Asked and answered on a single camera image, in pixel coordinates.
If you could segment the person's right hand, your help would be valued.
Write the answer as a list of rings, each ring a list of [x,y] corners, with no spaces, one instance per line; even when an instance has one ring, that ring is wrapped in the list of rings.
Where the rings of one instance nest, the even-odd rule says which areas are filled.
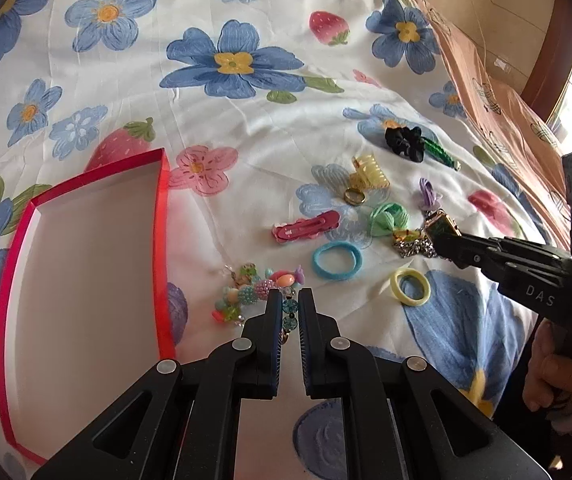
[[[572,360],[557,353],[553,328],[543,320],[536,330],[522,398],[531,412],[564,399],[560,412],[572,414]]]

